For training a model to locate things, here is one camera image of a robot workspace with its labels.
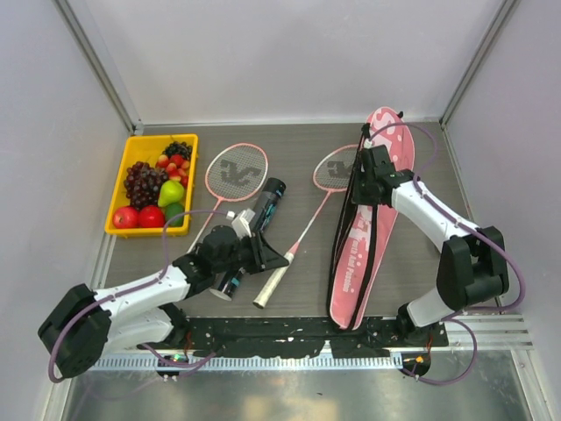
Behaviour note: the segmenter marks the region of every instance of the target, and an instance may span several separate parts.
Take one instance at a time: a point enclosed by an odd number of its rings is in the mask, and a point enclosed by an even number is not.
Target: gray floor
[[[436,123],[425,126],[437,136],[441,150],[435,164],[423,175],[423,180],[452,209],[466,216],[442,132]],[[360,125],[254,125],[192,129],[200,138],[193,209],[211,209],[216,202],[204,186],[204,174],[210,161],[220,151],[238,142],[261,146],[269,159],[268,175],[280,178],[288,186],[266,235],[269,243],[284,253],[296,241],[323,199],[324,193],[311,180],[316,164],[337,147],[357,143],[359,129]],[[415,162],[419,167],[432,154],[432,145],[418,131],[414,130],[413,136]],[[256,309],[252,300],[269,274],[246,277],[231,303],[205,292],[179,305],[190,316],[324,316],[331,242],[342,200],[343,195],[336,194],[325,205],[265,310]],[[250,199],[237,205],[223,203],[222,209],[239,210],[252,206],[252,202]],[[170,239],[172,259],[186,252],[205,218],[194,217],[187,237]],[[215,217],[210,226],[223,221]],[[162,263],[160,239],[118,239],[106,285],[117,286],[149,275],[158,271]],[[433,245],[405,217],[399,216],[366,314],[393,315],[400,305],[430,290],[435,285],[437,264],[438,255]]]
[[[458,375],[471,359],[470,352],[433,355],[427,376],[435,379]],[[508,351],[479,353],[472,373],[445,387],[415,382],[397,370],[200,372],[177,383],[163,383],[153,373],[111,372],[82,376],[67,402],[63,419],[80,421],[531,419]]]

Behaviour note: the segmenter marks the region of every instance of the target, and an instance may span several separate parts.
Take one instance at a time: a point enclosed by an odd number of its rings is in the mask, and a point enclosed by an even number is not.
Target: badminton racket
[[[212,160],[204,176],[209,193],[217,199],[214,211],[222,202],[243,202],[259,191],[266,179],[269,163],[265,151],[250,143],[238,143],[224,149]],[[193,250],[212,213],[196,234],[188,253]]]
[[[343,146],[327,155],[319,164],[317,164],[312,178],[316,187],[326,192],[325,197],[317,208],[316,213],[314,213],[312,219],[310,219],[306,225],[306,228],[304,228],[300,238],[284,255],[285,259],[288,260],[288,266],[278,268],[273,272],[263,289],[259,292],[259,295],[255,298],[255,300],[253,300],[253,305],[255,305],[255,307],[259,309],[265,308],[269,298],[271,298],[271,295],[276,290],[282,277],[290,267],[300,243],[308,233],[309,228],[312,224],[314,224],[319,212],[322,211],[323,206],[327,203],[330,196],[333,193],[341,193],[347,190],[349,179],[351,178],[352,164],[354,163],[356,154],[357,145]]]

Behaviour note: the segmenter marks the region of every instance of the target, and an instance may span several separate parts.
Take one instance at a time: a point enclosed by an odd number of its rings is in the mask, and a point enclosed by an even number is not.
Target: yellow bin
[[[166,134],[160,136],[132,136],[126,141],[124,146],[123,159],[119,167],[119,174],[113,189],[113,197],[111,205],[105,220],[105,232],[119,237],[154,237],[161,235],[162,228],[131,228],[119,230],[113,225],[113,214],[121,206],[128,206],[131,201],[126,198],[126,189],[124,188],[124,180],[127,176],[126,169],[134,165],[137,161],[148,162],[151,167],[156,165],[158,157],[164,149],[172,142],[185,142],[188,146],[193,147],[191,153],[191,166],[189,167],[189,183],[187,192],[182,204],[185,211],[191,210],[191,200],[193,198],[193,183],[195,181],[195,167],[198,156],[199,138],[195,134]],[[172,226],[167,228],[167,234],[170,236],[186,235],[188,233],[190,216],[183,219],[182,226]]]

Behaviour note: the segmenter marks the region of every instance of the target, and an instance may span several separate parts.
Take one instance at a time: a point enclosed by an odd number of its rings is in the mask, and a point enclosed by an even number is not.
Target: green pear
[[[179,202],[183,198],[185,189],[180,182],[168,180],[161,185],[158,206],[164,208],[171,203]]]

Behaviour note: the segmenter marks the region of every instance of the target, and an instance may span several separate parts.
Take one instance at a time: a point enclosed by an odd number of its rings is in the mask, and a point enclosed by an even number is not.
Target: white wall
[[[561,3],[520,2],[450,124],[468,201],[528,278],[524,317],[557,405],[561,304]]]
[[[501,0],[72,0],[146,124],[439,118]]]
[[[53,3],[0,5],[0,408],[34,420],[37,330],[88,282],[126,133]]]

